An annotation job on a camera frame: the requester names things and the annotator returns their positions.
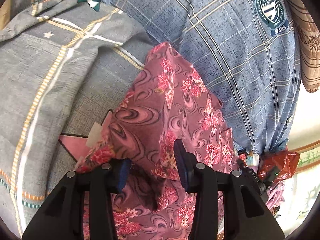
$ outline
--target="white wall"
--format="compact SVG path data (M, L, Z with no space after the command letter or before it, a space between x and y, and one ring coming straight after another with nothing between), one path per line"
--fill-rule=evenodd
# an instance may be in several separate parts
M320 140L320 90L309 93L301 84L289 134L288 149L296 149L318 140Z

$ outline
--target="shield logo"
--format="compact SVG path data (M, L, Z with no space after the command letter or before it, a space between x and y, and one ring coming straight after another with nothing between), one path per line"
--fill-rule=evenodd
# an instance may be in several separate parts
M279 17L279 7L276 0L260 0L260 6L265 17L275 23Z

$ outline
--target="gray blanket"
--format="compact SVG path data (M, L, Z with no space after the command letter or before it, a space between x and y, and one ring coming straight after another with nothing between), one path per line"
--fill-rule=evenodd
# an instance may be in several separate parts
M0 31L0 217L21 236L75 166L60 134L87 137L152 46L135 20L92 0L12 0L11 12Z

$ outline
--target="plaid pattern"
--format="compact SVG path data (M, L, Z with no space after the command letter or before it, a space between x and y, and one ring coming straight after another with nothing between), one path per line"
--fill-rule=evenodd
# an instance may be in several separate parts
M252 0L102 0L138 20L154 42L169 41L223 103L237 149L278 150L300 89L300 47L288 28L274 36Z
M320 33L301 0L287 1L299 33L302 83L313 93L320 87Z

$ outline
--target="red plastic bag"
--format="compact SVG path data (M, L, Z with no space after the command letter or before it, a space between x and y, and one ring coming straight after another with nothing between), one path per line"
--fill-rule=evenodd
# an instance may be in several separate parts
M280 169L279 175L274 182L291 178L296 172L300 154L291 151L280 151L275 154L265 155L259 163L258 177L263 179L267 173L277 165Z

